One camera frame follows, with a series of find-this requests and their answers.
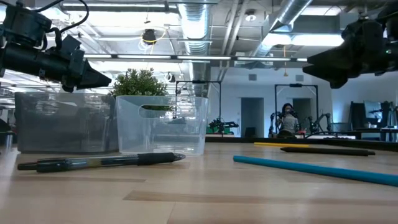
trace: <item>person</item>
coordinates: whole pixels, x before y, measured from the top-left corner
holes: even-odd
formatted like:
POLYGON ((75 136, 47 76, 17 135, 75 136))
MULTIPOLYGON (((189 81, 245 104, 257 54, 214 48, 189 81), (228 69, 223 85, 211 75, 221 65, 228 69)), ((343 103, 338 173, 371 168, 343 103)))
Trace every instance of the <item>person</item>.
POLYGON ((290 103, 285 103, 282 107, 282 119, 279 120, 281 124, 278 137, 295 137, 296 127, 299 125, 298 119, 293 115, 294 109, 290 103))

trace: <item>table surface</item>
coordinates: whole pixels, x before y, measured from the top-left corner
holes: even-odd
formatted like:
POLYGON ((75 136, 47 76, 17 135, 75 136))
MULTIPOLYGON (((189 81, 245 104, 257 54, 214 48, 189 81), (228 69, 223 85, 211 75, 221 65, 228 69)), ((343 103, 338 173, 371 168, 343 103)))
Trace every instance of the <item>table surface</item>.
POLYGON ((398 174, 398 153, 293 154, 206 143, 173 164, 50 174, 16 170, 49 155, 0 156, 1 224, 398 223, 398 188, 233 162, 233 155, 398 174))

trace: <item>clear plastic bin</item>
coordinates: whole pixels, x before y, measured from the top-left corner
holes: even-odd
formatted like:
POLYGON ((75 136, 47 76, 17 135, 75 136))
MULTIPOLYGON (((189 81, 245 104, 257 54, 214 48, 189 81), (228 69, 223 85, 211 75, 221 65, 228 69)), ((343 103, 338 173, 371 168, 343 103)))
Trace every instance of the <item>clear plastic bin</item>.
POLYGON ((16 93, 18 150, 103 154, 118 151, 115 99, 88 93, 16 93))
POLYGON ((116 107, 121 153, 203 154, 207 98, 118 96, 116 107))

